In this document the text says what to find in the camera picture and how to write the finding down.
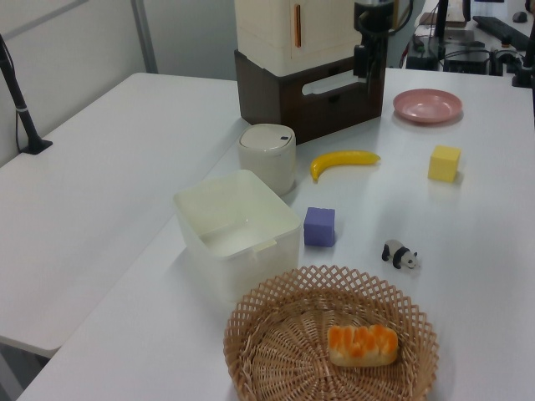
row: toy panda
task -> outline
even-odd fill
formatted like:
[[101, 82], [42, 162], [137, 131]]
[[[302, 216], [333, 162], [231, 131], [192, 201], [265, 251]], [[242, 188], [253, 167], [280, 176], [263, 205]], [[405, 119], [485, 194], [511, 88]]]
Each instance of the toy panda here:
[[413, 254], [409, 248], [405, 248], [401, 242], [397, 240], [388, 240], [385, 242], [382, 257], [384, 261], [388, 261], [392, 258], [392, 264], [396, 269], [401, 269], [401, 265], [414, 269], [416, 267], [417, 255], [418, 252]]

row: woven basket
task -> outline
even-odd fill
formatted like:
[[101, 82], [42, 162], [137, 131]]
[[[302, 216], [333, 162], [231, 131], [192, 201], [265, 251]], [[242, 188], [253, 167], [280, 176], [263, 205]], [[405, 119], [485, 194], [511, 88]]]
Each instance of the woven basket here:
[[[327, 331], [380, 323], [397, 360], [339, 368]], [[435, 380], [438, 344], [425, 314], [394, 286], [348, 267], [302, 267], [250, 291], [228, 320], [224, 353], [241, 400], [419, 400]]]

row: toy banana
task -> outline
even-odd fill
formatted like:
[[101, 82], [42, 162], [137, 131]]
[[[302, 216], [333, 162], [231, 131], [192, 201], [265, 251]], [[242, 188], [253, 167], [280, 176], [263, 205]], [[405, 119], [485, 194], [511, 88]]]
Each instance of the toy banana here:
[[318, 156], [310, 164], [310, 175], [317, 181], [321, 173], [335, 165], [372, 165], [381, 160], [375, 153], [366, 150], [341, 150]]

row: bread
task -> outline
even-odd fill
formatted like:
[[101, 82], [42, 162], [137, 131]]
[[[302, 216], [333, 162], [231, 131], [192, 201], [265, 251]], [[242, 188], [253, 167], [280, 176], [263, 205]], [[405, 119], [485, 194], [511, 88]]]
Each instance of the bread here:
[[370, 327], [332, 326], [328, 332], [329, 358], [346, 368], [384, 366], [398, 355], [398, 336], [380, 324]]

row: white cylindrical container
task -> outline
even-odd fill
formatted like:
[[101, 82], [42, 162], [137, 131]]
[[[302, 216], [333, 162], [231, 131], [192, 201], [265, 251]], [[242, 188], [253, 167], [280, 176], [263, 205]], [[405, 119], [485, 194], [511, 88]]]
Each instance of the white cylindrical container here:
[[240, 166], [250, 170], [277, 195], [292, 189], [295, 180], [295, 133], [277, 124], [256, 124], [243, 132], [238, 144]]

